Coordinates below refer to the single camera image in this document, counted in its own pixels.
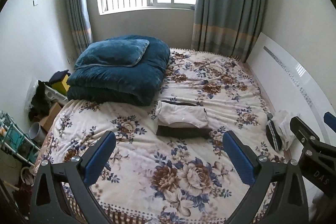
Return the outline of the beige long-sleeve shirt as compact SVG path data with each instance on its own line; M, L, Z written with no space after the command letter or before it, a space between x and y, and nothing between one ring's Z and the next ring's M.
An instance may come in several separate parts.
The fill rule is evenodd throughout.
M205 108L187 103L159 101L155 115L160 126L171 128L208 128Z

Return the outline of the white and black clothes pile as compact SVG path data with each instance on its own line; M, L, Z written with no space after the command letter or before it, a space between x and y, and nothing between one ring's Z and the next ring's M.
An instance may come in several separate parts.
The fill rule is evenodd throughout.
M266 137L276 152L287 151L295 139L290 129L293 117L294 114L286 110L280 110L275 115L267 114Z

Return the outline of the black clothes on rack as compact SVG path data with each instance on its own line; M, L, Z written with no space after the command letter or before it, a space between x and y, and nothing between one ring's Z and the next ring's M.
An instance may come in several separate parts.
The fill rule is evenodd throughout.
M28 112L28 118L31 122L49 115L50 103L46 100L45 87L45 82L38 80Z

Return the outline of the white glossy headboard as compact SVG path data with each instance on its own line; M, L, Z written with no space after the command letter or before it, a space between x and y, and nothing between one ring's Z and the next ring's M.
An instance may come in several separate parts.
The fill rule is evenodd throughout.
M326 112L335 116L335 111L313 77L294 57L261 33L247 64L273 107L272 115L280 110L293 113L318 135L321 142L335 147L335 132L323 121ZM287 151L279 152L284 152L287 159L298 162L302 149L303 145L295 137ZM320 196L327 196L306 178L303 182L308 208L315 213L314 202Z

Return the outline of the grey plastic bucket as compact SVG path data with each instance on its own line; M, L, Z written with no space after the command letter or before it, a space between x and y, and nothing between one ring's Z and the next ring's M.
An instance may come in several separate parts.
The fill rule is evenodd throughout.
M34 142L43 144L46 138L46 133L39 122L35 122L31 125L29 129L29 137Z

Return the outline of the teal storage rack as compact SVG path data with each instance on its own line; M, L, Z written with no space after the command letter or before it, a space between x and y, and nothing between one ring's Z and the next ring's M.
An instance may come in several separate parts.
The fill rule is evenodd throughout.
M1 150L33 166L40 148L24 133L13 118L1 111Z

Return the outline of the cardboard box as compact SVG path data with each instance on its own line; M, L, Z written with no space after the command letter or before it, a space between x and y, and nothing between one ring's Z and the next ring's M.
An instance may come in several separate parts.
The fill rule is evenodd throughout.
M50 110L49 110L49 114L45 117L43 117L39 123L42 127L42 129L45 130L45 132L49 132L53 122L54 122L54 119L56 118L56 116L59 114L59 112L61 111L62 109L62 106L58 103L58 102L55 102Z

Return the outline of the floral bed blanket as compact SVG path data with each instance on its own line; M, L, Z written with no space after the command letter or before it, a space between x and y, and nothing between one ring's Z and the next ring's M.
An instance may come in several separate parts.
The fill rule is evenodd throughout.
M256 155L285 160L266 137L270 110L244 65L172 49L153 103L71 100L42 144L43 160L81 156L110 130L116 147L91 191L115 223L224 223L248 190L223 151L233 131Z

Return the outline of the yellow box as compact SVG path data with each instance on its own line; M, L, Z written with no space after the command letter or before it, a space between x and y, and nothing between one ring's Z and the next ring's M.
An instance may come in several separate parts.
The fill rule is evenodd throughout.
M54 90L56 90L59 93L61 93L62 95L66 96L67 92L68 92L68 90L70 88L70 86L67 84L67 80L68 80L68 75L65 75L62 80L60 80L60 81L52 84L51 87Z

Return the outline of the right teal curtain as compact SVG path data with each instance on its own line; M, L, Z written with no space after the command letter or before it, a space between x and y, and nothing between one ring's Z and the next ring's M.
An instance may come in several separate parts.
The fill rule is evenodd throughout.
M196 0L191 47L246 61L261 32L266 0Z

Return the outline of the folded teal velvet quilt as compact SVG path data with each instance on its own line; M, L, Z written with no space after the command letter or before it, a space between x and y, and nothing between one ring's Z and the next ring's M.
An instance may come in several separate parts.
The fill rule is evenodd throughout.
M67 80L68 100L121 102L149 106L161 88L170 57L170 48L162 40L150 36L125 35L106 40L146 39L149 46L141 61L133 67L86 67Z

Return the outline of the teal velvet pillow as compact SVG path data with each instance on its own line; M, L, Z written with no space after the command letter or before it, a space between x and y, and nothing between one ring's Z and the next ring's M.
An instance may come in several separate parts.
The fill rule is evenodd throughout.
M86 67L133 67L149 46L146 39L117 39L92 43L76 60L74 70Z

